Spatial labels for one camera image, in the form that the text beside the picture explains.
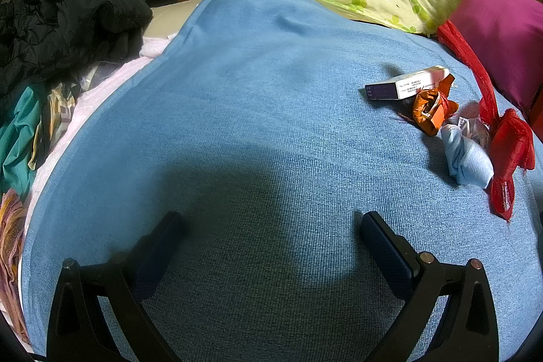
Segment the red ribbon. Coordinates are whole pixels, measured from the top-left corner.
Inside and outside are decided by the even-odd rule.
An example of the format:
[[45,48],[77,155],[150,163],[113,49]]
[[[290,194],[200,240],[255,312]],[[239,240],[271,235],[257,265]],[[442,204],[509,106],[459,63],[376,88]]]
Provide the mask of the red ribbon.
[[531,128],[512,108],[506,110],[500,117],[494,88],[487,71],[450,20],[438,28],[438,38],[471,69],[483,95],[479,102],[479,113],[481,120],[490,126],[491,142],[488,155],[494,168],[494,176],[490,183],[490,203],[499,216],[509,221],[515,201],[512,173],[517,166],[523,169],[536,167]]

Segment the crumpled fabric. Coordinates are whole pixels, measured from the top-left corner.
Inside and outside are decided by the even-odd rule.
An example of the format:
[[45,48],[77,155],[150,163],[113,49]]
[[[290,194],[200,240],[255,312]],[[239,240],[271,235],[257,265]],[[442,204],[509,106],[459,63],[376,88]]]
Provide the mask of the crumpled fabric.
[[78,95],[79,89],[80,87],[77,83],[59,82],[51,89],[51,93],[48,95],[51,118],[47,129],[47,137],[50,140],[50,148],[59,141],[72,121],[75,98]]
[[413,120],[430,137],[437,135],[445,119],[458,111],[458,104],[448,99],[453,81],[454,76],[449,74],[437,88],[425,89],[415,97]]
[[24,217],[17,192],[9,189],[0,205],[0,301],[11,319],[13,331],[29,344],[17,287]]
[[490,203],[499,216],[509,221],[515,201],[512,173],[517,166],[530,170],[536,167],[531,128],[512,108],[506,110],[500,117],[494,88],[487,71],[450,20],[438,28],[438,38],[471,69],[481,90],[483,97],[479,102],[479,111],[481,120],[490,126],[491,142],[488,153],[494,168],[490,184]]
[[494,169],[490,157],[479,143],[462,134],[457,125],[447,124],[441,128],[449,175],[458,184],[474,184],[485,189]]
[[137,55],[153,12],[143,0],[10,0],[0,4],[0,114],[26,86],[98,60]]
[[40,119],[40,122],[36,126],[36,131],[34,132],[34,139],[32,140],[32,155],[31,159],[28,160],[28,168],[30,170],[36,170],[38,166],[38,160],[40,159],[41,146],[43,141],[43,121]]
[[466,119],[462,116],[453,115],[448,123],[458,126],[462,130],[464,137],[472,139],[485,151],[488,150],[490,146],[490,132],[479,117]]
[[177,36],[177,32],[168,35],[167,39],[162,39],[160,37],[144,37],[139,56],[150,57],[151,59],[159,57],[175,36]]
[[45,100],[42,84],[27,87],[0,127],[0,192],[13,188],[22,200],[36,176],[28,163]]

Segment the light blue cloth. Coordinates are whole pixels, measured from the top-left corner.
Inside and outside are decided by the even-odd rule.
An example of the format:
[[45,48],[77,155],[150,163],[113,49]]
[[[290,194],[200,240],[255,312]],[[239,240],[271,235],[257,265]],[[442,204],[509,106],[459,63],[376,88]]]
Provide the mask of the light blue cloth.
[[458,184],[474,184],[486,189],[494,175],[492,161],[487,152],[475,141],[462,135],[456,125],[441,128],[449,174]]
[[89,118],[37,202],[22,262],[34,350],[62,261],[102,262],[174,209],[191,235],[144,306],[181,360],[363,360],[402,305],[356,233],[354,212],[376,210],[419,251],[485,264],[500,359],[511,356],[543,309],[540,163],[515,173],[507,224],[450,178],[438,137],[359,92],[433,65],[455,75],[461,107],[479,100],[435,41],[313,0],[202,1]]

